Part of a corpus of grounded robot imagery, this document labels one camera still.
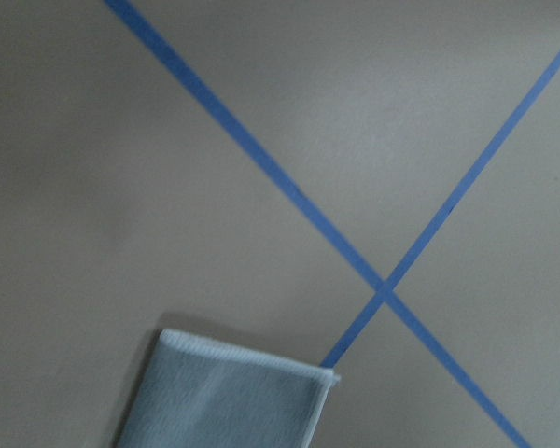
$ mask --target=cloth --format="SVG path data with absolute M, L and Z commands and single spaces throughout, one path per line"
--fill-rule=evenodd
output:
M 306 448 L 338 377 L 309 366 L 165 329 L 120 448 Z

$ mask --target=gray floor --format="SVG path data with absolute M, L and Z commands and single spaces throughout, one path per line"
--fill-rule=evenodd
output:
M 560 49 L 560 0 L 148 2 L 386 276 Z M 560 447 L 560 73 L 398 287 Z M 107 446 L 153 332 L 317 363 L 371 291 L 100 2 L 0 1 L 0 447 Z M 313 446 L 506 447 L 387 309 Z

